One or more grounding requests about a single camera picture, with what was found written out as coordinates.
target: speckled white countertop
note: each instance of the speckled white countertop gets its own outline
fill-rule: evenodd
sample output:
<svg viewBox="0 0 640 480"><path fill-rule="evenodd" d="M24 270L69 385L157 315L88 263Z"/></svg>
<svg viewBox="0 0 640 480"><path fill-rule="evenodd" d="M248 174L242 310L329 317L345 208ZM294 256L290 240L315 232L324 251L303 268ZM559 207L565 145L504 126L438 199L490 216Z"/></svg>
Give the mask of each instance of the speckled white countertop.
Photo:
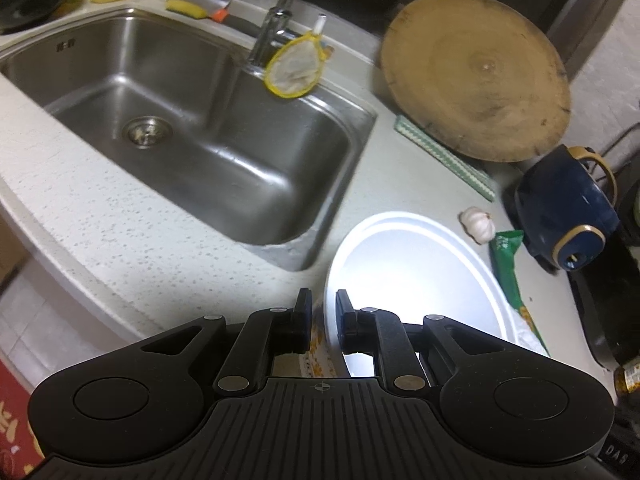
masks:
<svg viewBox="0 0 640 480"><path fill-rule="evenodd" d="M260 22L275 0L234 2L234 13ZM251 40L213 22L164 10L164 0L85 3L53 23L0 37L0 49L62 20L114 8L137 7L210 30L250 46ZM318 12L297 2L294 18L311 25ZM511 228L500 203L489 203L427 153L393 130L383 104L378 40L330 17L326 40L336 48L323 82L378 114L362 158L313 266L288 272L190 216L121 170L0 76L0 203L35 248L84 294L102 319L132 336L148 336L206 312L228 321L257 309L289 306L298 289L322 295L328 266L341 240L366 217L405 210L426 215L461 236L457 215L470 205L491 213L499 230ZM508 179L508 167L496 167ZM478 250L488 263L486 247ZM564 275L551 276L522 249L516 270L524 301L551 355L610 387L592 359Z"/></svg>

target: red mat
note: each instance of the red mat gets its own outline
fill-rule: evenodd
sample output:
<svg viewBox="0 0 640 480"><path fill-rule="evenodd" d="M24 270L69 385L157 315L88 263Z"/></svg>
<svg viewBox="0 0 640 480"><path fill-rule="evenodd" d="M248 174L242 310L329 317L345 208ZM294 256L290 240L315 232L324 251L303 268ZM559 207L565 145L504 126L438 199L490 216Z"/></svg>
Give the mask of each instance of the red mat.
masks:
<svg viewBox="0 0 640 480"><path fill-rule="evenodd" d="M29 394L0 362L0 476L18 480L43 459L27 421Z"/></svg>

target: green dish towel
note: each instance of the green dish towel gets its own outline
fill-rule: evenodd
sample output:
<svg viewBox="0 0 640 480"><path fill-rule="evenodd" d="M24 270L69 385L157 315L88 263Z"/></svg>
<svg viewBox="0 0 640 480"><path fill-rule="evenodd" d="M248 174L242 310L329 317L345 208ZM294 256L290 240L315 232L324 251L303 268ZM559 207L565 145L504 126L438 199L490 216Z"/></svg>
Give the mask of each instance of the green dish towel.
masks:
<svg viewBox="0 0 640 480"><path fill-rule="evenodd" d="M489 202L493 202L495 200L494 181L483 170L473 167L468 162L462 160L459 156L451 153L447 148L437 140L428 136L428 134L418 128L418 126L413 124L404 115L398 115L398 117L396 117L394 129L396 132L404 135L407 139L412 140L415 144L420 146L425 152L429 153L449 171L452 171L456 176L464 180Z"/></svg>

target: stainless steel sink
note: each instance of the stainless steel sink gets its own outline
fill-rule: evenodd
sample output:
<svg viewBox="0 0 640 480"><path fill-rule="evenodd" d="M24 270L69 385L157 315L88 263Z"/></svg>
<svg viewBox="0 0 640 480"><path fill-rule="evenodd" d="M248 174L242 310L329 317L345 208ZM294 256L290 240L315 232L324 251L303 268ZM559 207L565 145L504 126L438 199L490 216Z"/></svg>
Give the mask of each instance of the stainless steel sink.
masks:
<svg viewBox="0 0 640 480"><path fill-rule="evenodd" d="M0 52L0 72L113 162L284 269L308 267L375 116L318 87L284 100L246 52L140 10Z"/></svg>

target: green packet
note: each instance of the green packet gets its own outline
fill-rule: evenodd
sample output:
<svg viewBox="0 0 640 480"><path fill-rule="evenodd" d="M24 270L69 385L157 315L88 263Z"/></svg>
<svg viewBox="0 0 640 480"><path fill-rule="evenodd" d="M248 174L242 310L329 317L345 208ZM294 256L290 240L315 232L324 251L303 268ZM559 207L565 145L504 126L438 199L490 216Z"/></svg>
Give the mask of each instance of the green packet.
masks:
<svg viewBox="0 0 640 480"><path fill-rule="evenodd" d="M548 353L540 332L538 332L536 324L533 323L529 309L520 297L520 288L516 279L514 257L523 239L524 231L502 231L495 234L495 238L489 242L494 274L509 304L527 322L531 331Z"/></svg>

